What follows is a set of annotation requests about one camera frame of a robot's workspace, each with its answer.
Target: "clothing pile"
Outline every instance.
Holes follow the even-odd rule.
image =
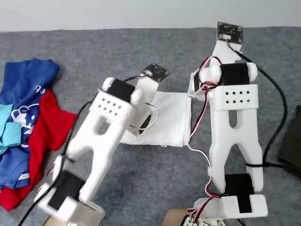
[[[0,92],[0,205],[15,208],[43,175],[45,151],[65,142],[75,114],[59,108],[49,89],[52,60],[6,63]]]

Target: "red t-shirt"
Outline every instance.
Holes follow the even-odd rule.
[[[47,149],[58,150],[65,142],[76,115],[59,108],[52,91],[48,90],[40,100],[40,114],[29,137],[30,185],[0,192],[0,205],[10,211],[15,208],[40,181],[43,175],[42,162]]]

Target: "wooden base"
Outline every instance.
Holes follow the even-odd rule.
[[[186,215],[190,215],[186,209],[169,210],[161,226],[181,226]]]
[[[48,217],[42,226],[68,226],[68,224],[53,217]]]

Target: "blue t-shirt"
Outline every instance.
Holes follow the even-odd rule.
[[[0,155],[0,187],[16,189],[29,185],[28,138],[39,115],[40,98],[58,71],[59,66],[52,60],[33,58],[6,63],[0,104],[13,104],[8,122],[21,124],[21,144],[9,147]]]

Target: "gray carpet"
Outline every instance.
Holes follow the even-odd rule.
[[[149,63],[157,62],[172,72],[165,91],[186,92],[190,73],[212,53],[215,36],[213,28],[0,33],[0,84],[6,61],[51,58],[61,66],[54,85],[58,102],[63,109],[75,113],[93,97],[106,77],[133,76]],[[301,104],[300,37],[301,28],[244,29],[244,53],[281,85],[288,101],[289,120],[295,106]],[[256,83],[260,99],[259,141],[264,147],[280,121],[283,108],[276,89],[262,75]],[[192,101],[192,122],[201,106],[201,102]],[[282,131],[272,146],[269,161],[277,161],[283,134]],[[210,140],[207,111],[191,143],[208,150]],[[58,153],[52,153],[46,169]],[[76,165],[79,175],[87,176],[90,158],[87,154]],[[94,198],[106,211],[103,226],[159,226],[169,209],[191,207],[196,199],[205,197],[206,169],[205,159],[186,147],[119,145],[112,167]],[[226,172],[244,170],[242,155],[234,148]],[[5,212],[0,207],[0,226],[17,224],[32,204],[39,185],[16,210]],[[301,225],[300,178],[283,169],[265,169],[262,193],[267,199],[269,216],[247,219],[248,226]],[[24,225],[38,226],[45,218],[36,208]],[[238,225],[234,220],[226,223]]]

